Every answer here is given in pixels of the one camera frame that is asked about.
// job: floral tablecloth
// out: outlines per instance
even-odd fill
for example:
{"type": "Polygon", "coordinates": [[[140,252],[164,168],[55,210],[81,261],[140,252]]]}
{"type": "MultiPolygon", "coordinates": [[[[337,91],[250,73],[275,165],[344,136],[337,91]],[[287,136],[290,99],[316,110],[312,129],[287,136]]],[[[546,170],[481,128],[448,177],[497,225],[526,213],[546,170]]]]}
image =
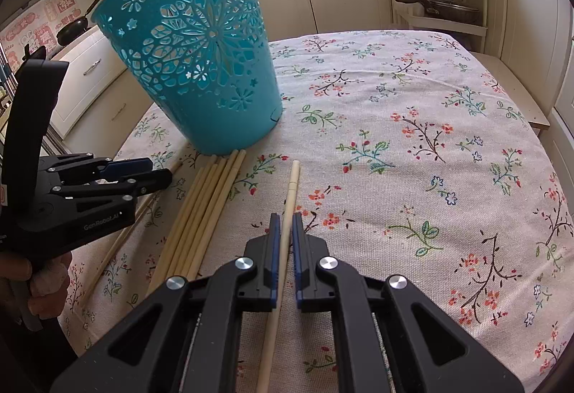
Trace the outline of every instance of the floral tablecloth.
{"type": "MultiPolygon", "coordinates": [[[[313,35],[270,47],[285,109],[248,149],[202,275],[241,255],[282,212],[298,159],[307,231],[364,275],[406,275],[532,391],[574,332],[572,221],[546,153],[503,88],[434,32],[313,35]]],[[[207,161],[155,105],[118,154],[139,156],[184,165],[88,301],[86,275],[113,237],[74,252],[60,322],[80,355],[144,297],[207,161]]],[[[329,315],[298,313],[291,262],[285,295],[271,391],[337,392],[329,315]]],[[[254,391],[264,321],[244,318],[238,392],[254,391]]]]}

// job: bamboo skewer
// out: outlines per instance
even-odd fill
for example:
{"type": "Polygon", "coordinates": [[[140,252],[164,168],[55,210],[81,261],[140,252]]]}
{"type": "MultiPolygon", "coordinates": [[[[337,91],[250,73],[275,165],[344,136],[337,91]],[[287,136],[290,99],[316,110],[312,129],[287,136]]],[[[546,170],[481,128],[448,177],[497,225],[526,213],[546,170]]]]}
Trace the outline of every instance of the bamboo skewer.
{"type": "Polygon", "coordinates": [[[203,218],[203,214],[206,211],[207,204],[213,195],[213,190],[217,185],[217,181],[219,181],[219,177],[223,169],[225,168],[226,161],[221,160],[217,165],[213,165],[211,167],[210,175],[208,176],[208,181],[206,181],[202,192],[200,193],[199,198],[197,199],[196,203],[196,210],[192,212],[192,214],[188,218],[187,225],[185,226],[187,232],[183,232],[182,239],[180,243],[182,244],[182,248],[180,252],[176,252],[176,255],[173,256],[172,264],[175,261],[175,265],[173,267],[173,271],[171,273],[168,272],[168,276],[171,275],[180,275],[183,270],[183,264],[185,262],[185,258],[189,253],[189,249],[193,244],[193,238],[195,237],[195,233],[197,231],[197,227],[199,226],[199,222],[203,218]]]}
{"type": "Polygon", "coordinates": [[[215,202],[215,204],[213,206],[213,211],[211,212],[209,220],[206,223],[205,230],[204,230],[203,234],[197,238],[198,239],[197,250],[193,253],[193,255],[190,254],[190,255],[192,255],[192,259],[190,259],[191,264],[189,266],[189,269],[185,273],[188,280],[194,280],[197,277],[197,272],[199,271],[199,267],[202,264],[203,257],[206,254],[206,250],[207,250],[207,247],[209,246],[211,236],[213,235],[213,230],[215,229],[215,226],[217,225],[217,221],[219,219],[219,216],[221,215],[221,212],[223,210],[223,206],[225,205],[225,202],[227,201],[227,196],[229,195],[229,191],[231,190],[231,188],[233,186],[233,183],[235,181],[235,177],[237,176],[237,173],[239,172],[239,168],[241,168],[241,164],[243,163],[243,159],[245,159],[246,153],[247,152],[245,150],[241,150],[239,152],[239,155],[237,155],[237,158],[233,162],[233,166],[231,167],[231,170],[229,171],[229,174],[227,175],[225,183],[223,184],[221,192],[219,193],[217,201],[215,202]]]}
{"type": "MultiPolygon", "coordinates": [[[[175,164],[171,165],[171,167],[169,168],[169,170],[171,171],[171,174],[172,175],[175,174],[176,171],[182,165],[183,165],[182,162],[176,162],[175,164]]],[[[131,225],[130,227],[124,228],[123,230],[120,231],[120,233],[118,234],[118,237],[116,237],[116,240],[114,240],[114,243],[111,245],[110,249],[105,254],[105,257],[102,259],[101,263],[96,268],[96,272],[94,272],[94,275],[92,275],[91,278],[88,280],[88,284],[86,286],[84,296],[81,299],[82,300],[82,302],[80,303],[81,306],[83,306],[85,302],[90,300],[90,297],[91,297],[92,293],[94,292],[96,285],[98,284],[98,281],[100,280],[100,277],[102,275],[102,269],[105,269],[105,267],[107,266],[108,263],[110,263],[110,260],[114,257],[114,255],[116,255],[118,253],[120,248],[126,242],[127,238],[130,236],[131,232],[136,228],[136,226],[138,225],[140,220],[145,215],[146,208],[149,206],[151,201],[153,201],[153,199],[156,198],[158,194],[160,194],[160,192],[161,191],[156,191],[153,194],[148,194],[142,200],[141,204],[139,205],[138,209],[136,210],[136,219],[134,221],[134,224],[131,225]]]]}
{"type": "Polygon", "coordinates": [[[277,308],[267,317],[265,326],[265,339],[259,364],[259,377],[257,378],[256,393],[268,393],[269,380],[271,378],[271,368],[273,365],[273,354],[275,342],[279,328],[279,315],[281,313],[281,301],[283,299],[283,286],[285,285],[285,273],[287,271],[287,260],[289,257],[289,243],[291,236],[291,225],[293,223],[293,213],[297,200],[297,187],[299,184],[300,163],[293,161],[291,167],[291,177],[287,189],[287,199],[285,201],[285,212],[281,223],[281,241],[279,242],[279,286],[277,288],[277,308]]]}
{"type": "Polygon", "coordinates": [[[231,155],[229,156],[227,163],[225,165],[225,168],[223,169],[223,172],[221,173],[221,176],[219,177],[219,181],[217,181],[217,186],[215,187],[215,190],[213,191],[213,195],[211,195],[211,199],[209,201],[209,204],[207,205],[206,211],[203,214],[202,217],[202,221],[199,224],[199,227],[197,228],[197,231],[194,233],[194,236],[191,238],[192,239],[192,244],[189,248],[189,251],[187,252],[186,256],[185,256],[185,261],[182,265],[182,270],[181,272],[179,272],[179,274],[181,275],[187,275],[189,266],[191,265],[192,261],[193,261],[193,256],[195,255],[195,252],[197,250],[197,247],[199,245],[199,241],[203,235],[203,232],[206,229],[207,223],[209,221],[209,218],[211,216],[211,213],[213,212],[213,208],[215,207],[215,204],[217,202],[217,199],[219,198],[219,194],[221,193],[225,182],[227,181],[227,177],[229,176],[230,170],[233,166],[233,164],[235,163],[235,159],[237,158],[237,155],[239,154],[239,152],[237,150],[234,150],[231,155]]]}
{"type": "Polygon", "coordinates": [[[176,250],[177,243],[179,243],[183,228],[187,223],[187,217],[189,216],[191,209],[193,208],[193,205],[197,200],[199,191],[202,188],[203,183],[207,178],[207,170],[213,164],[213,162],[215,162],[215,158],[216,158],[215,156],[212,156],[209,159],[207,166],[199,169],[199,171],[195,176],[195,179],[193,180],[193,184],[187,191],[185,195],[185,201],[182,204],[179,213],[177,214],[177,217],[173,222],[173,225],[171,226],[171,230],[165,242],[164,249],[162,250],[160,259],[157,263],[156,270],[153,273],[149,287],[147,289],[146,296],[154,292],[157,289],[157,287],[159,287],[160,284],[162,284],[163,281],[165,280],[168,267],[171,263],[171,259],[173,258],[173,253],[176,250]]]}
{"type": "Polygon", "coordinates": [[[206,169],[203,171],[203,175],[202,175],[202,178],[200,178],[200,182],[197,184],[197,187],[196,187],[195,191],[193,192],[194,193],[193,204],[191,204],[191,207],[189,207],[185,211],[185,215],[182,216],[182,221],[180,222],[179,233],[175,237],[176,241],[174,243],[173,252],[171,253],[169,260],[166,263],[167,266],[165,268],[165,274],[162,276],[162,280],[160,280],[159,283],[162,283],[163,280],[165,280],[167,277],[173,275],[173,272],[175,270],[175,265],[177,263],[177,257],[179,256],[180,252],[182,251],[183,240],[185,239],[185,230],[187,229],[187,226],[189,226],[189,218],[193,216],[193,214],[195,213],[195,210],[197,210],[197,206],[199,205],[199,202],[202,200],[202,192],[203,192],[206,184],[210,180],[210,172],[215,167],[216,160],[217,160],[217,156],[212,155],[208,165],[206,165],[206,169]]]}

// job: cabinet handle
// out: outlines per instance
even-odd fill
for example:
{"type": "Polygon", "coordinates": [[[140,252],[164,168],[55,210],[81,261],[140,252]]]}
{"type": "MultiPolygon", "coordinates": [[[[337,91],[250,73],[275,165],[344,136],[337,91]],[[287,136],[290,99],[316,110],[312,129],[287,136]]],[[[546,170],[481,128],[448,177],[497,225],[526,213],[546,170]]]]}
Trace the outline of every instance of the cabinet handle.
{"type": "Polygon", "coordinates": [[[88,74],[90,74],[96,68],[96,66],[99,65],[101,62],[102,62],[102,59],[100,58],[93,65],[91,65],[88,69],[86,69],[84,71],[84,76],[87,76],[88,74]]]}
{"type": "Polygon", "coordinates": [[[127,103],[124,103],[123,107],[119,109],[119,111],[114,115],[114,117],[111,120],[114,121],[126,106],[127,106],[127,103]]]}

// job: teal plastic basket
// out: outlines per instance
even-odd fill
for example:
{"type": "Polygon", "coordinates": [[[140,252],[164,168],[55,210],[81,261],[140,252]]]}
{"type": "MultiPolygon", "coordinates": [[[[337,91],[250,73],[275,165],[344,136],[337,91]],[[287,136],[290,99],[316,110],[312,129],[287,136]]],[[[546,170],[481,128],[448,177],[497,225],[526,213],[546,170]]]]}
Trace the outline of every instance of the teal plastic basket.
{"type": "Polygon", "coordinates": [[[200,152],[248,147],[278,122],[257,0],[103,0],[92,20],[200,152]]]}

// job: metal screw cap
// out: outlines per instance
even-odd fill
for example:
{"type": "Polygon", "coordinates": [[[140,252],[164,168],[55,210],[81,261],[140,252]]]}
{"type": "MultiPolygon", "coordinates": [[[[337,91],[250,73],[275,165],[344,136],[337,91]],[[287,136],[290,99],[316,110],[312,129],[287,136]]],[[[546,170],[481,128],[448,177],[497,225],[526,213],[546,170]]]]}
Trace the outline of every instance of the metal screw cap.
{"type": "Polygon", "coordinates": [[[319,265],[321,266],[322,269],[333,270],[337,265],[339,265],[339,261],[334,257],[327,256],[323,257],[319,261],[319,265]]]}
{"type": "Polygon", "coordinates": [[[183,287],[185,284],[185,280],[180,276],[171,276],[165,282],[165,286],[167,286],[171,290],[178,290],[183,287]]]}
{"type": "Polygon", "coordinates": [[[253,261],[249,257],[240,257],[235,261],[235,267],[240,270],[248,270],[253,266],[253,261]]]}
{"type": "Polygon", "coordinates": [[[389,284],[391,285],[391,288],[402,290],[406,287],[406,278],[402,275],[393,275],[389,278],[389,284]]]}

